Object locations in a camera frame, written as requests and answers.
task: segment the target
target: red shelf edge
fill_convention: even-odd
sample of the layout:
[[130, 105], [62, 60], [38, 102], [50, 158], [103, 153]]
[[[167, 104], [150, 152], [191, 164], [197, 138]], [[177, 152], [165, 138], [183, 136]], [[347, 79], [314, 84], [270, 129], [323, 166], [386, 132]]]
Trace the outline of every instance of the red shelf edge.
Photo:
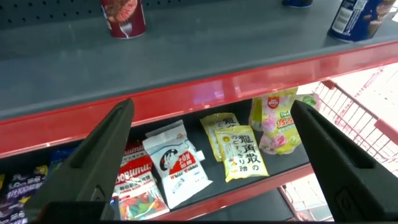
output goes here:
[[283, 184], [295, 181], [312, 173], [312, 166], [308, 163], [298, 168], [288, 170], [279, 175], [275, 175], [254, 184], [225, 193], [223, 195], [219, 195], [203, 202], [181, 208], [174, 212], [166, 213], [155, 218], [155, 220], [184, 221], [198, 218], [202, 215], [215, 212], [219, 209], [243, 202], [260, 194], [264, 194], [270, 190], [280, 187]]
[[398, 41], [0, 121], [0, 158], [83, 139], [125, 98], [134, 100], [137, 126], [394, 62]]

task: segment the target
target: white candy bag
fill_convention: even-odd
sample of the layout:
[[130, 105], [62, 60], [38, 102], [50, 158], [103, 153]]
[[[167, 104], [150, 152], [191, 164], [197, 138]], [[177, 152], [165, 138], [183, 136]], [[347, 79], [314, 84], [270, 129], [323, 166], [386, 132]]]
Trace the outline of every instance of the white candy bag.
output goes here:
[[176, 207], [212, 183], [183, 124], [149, 137], [142, 144], [162, 178], [169, 208]]

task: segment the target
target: red can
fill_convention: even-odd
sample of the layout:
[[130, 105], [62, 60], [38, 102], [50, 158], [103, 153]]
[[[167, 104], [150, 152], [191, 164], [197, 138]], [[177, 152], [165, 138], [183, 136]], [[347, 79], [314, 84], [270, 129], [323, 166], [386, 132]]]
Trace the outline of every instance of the red can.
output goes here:
[[129, 39], [145, 32], [141, 0], [101, 0], [101, 7], [113, 37]]

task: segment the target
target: cartoon face logo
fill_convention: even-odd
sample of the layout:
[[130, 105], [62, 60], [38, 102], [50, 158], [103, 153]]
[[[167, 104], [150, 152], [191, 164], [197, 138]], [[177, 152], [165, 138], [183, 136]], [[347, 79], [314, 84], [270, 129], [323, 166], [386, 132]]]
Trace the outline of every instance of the cartoon face logo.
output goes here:
[[176, 149], [169, 149], [162, 156], [160, 160], [160, 168], [162, 171], [173, 168], [174, 164], [178, 161], [178, 151]]

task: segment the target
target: can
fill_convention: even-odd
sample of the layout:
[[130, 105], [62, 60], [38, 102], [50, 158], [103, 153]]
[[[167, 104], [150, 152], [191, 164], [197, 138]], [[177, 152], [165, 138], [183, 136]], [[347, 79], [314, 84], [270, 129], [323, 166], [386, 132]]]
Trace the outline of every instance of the can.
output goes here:
[[343, 0], [328, 35], [345, 42], [370, 39], [396, 0]]
[[282, 0], [282, 5], [288, 7], [310, 7], [312, 0]]
[[101, 7], [113, 37], [130, 39], [145, 32], [141, 0], [101, 0]]

